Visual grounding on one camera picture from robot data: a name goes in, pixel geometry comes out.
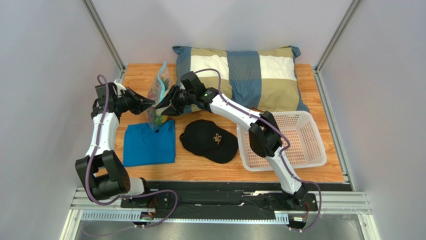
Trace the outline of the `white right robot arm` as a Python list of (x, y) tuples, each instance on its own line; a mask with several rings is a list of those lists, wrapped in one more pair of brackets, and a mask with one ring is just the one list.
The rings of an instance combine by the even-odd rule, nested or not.
[(279, 130), (272, 113), (249, 110), (213, 87), (187, 90), (176, 85), (172, 86), (155, 108), (164, 116), (179, 116), (186, 106), (192, 104), (223, 116), (245, 129), (249, 134), (251, 150), (267, 160), (279, 179), (282, 191), (287, 193), (296, 205), (305, 201), (308, 191), (285, 155), (290, 142)]

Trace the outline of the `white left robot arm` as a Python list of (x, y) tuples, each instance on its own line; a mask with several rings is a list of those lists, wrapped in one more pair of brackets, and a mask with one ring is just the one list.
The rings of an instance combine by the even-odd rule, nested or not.
[(115, 140), (123, 113), (139, 115), (155, 101), (118, 83), (98, 85), (95, 90), (92, 139), (85, 157), (76, 160), (75, 170), (89, 199), (105, 206), (119, 197), (132, 198), (147, 192), (143, 178), (129, 176), (115, 153)]

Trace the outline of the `clear zip top bag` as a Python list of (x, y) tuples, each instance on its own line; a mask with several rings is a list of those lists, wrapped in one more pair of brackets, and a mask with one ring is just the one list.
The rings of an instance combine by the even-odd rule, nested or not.
[(146, 111), (147, 123), (153, 131), (159, 130), (168, 119), (167, 116), (162, 116), (160, 109), (155, 109), (155, 106), (164, 99), (172, 85), (174, 82), (170, 77), (167, 62), (164, 61), (148, 91), (148, 98), (155, 101), (155, 104)]

